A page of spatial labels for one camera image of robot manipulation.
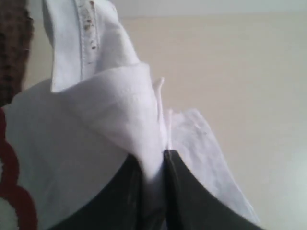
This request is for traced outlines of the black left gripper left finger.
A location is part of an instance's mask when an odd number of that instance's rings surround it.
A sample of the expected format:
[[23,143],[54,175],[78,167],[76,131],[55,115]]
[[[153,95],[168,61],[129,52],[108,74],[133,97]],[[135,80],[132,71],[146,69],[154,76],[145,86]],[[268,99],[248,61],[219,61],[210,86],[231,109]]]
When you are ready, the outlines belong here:
[[140,229],[141,170],[129,155],[112,180],[69,218],[58,230],[138,230]]

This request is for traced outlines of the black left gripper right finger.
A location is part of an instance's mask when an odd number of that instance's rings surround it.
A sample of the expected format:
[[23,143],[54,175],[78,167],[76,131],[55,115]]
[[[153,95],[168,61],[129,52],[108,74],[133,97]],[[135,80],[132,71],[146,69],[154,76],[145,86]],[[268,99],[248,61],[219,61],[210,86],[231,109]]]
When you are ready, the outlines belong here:
[[164,176],[169,230],[260,229],[205,189],[175,150],[164,152]]

